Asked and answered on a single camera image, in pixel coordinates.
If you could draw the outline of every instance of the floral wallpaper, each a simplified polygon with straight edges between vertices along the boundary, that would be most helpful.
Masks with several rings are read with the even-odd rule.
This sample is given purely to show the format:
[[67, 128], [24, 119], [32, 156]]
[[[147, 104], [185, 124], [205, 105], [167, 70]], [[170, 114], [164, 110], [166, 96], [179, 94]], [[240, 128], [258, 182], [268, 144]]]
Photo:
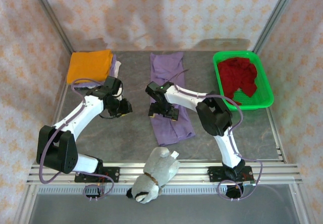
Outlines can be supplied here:
[[0, 0], [0, 223], [12, 223], [69, 55], [37, 0]]
[[289, 162], [298, 163], [323, 220], [323, 0], [291, 0], [260, 57]]
[[278, 0], [48, 0], [75, 51], [250, 49]]

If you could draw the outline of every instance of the plush toy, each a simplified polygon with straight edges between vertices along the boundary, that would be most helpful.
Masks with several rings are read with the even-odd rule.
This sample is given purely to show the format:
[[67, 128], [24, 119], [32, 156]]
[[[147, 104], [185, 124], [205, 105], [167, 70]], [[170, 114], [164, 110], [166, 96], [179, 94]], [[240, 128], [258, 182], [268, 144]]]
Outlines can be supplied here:
[[132, 188], [127, 192], [128, 198], [135, 198], [140, 203], [148, 203], [162, 194], [163, 187], [171, 180], [180, 167], [176, 160], [177, 152], [170, 154], [165, 147], [155, 148], [143, 168], [144, 174], [140, 175]]

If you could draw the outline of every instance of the orange cloth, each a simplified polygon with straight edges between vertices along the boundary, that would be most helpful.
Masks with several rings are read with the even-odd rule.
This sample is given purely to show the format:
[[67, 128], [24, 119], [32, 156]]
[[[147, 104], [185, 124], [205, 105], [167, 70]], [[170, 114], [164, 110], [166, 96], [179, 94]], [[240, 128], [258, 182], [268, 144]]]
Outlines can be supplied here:
[[[104, 81], [109, 75], [113, 54], [111, 50], [74, 52], [71, 56], [70, 67], [67, 74], [67, 83], [71, 84], [80, 78], [90, 78]], [[80, 80], [77, 83], [89, 82]]]

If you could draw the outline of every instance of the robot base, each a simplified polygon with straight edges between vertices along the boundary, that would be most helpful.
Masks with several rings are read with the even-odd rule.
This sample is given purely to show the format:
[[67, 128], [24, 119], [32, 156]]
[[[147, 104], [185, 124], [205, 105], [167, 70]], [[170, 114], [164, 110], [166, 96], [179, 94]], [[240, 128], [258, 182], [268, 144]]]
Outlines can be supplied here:
[[208, 168], [207, 173], [210, 178], [210, 182], [221, 182], [223, 180], [232, 180], [235, 182], [249, 182], [250, 184], [254, 183], [254, 177], [252, 173], [252, 168], [250, 166], [245, 166], [236, 177], [228, 177], [227, 167], [224, 166], [211, 166]]
[[[252, 168], [250, 166], [244, 166], [239, 173], [236, 175], [233, 174], [233, 171], [228, 171], [227, 166], [215, 167], [211, 166], [207, 170], [208, 176], [210, 178], [210, 182], [221, 182], [223, 180], [232, 180], [238, 183], [241, 192], [243, 194], [244, 185], [252, 185], [255, 183]], [[227, 186], [226, 196], [234, 199], [240, 198], [241, 194], [238, 186], [236, 185], [228, 185]]]
[[[94, 172], [95, 174], [107, 175], [113, 182], [119, 182], [120, 168], [119, 167], [103, 167], [103, 162], [99, 159], [98, 166]], [[92, 175], [79, 174], [75, 175], [75, 183], [111, 183], [110, 180], [104, 177], [96, 177]]]

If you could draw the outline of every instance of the red cloth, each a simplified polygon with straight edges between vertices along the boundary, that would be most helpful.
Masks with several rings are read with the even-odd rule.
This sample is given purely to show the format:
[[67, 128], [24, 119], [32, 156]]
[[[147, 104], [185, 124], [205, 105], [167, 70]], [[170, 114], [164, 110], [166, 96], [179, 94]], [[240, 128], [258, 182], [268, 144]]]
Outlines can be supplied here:
[[249, 97], [257, 90], [254, 83], [257, 69], [249, 59], [232, 58], [218, 64], [224, 95], [233, 99], [234, 92], [239, 88]]

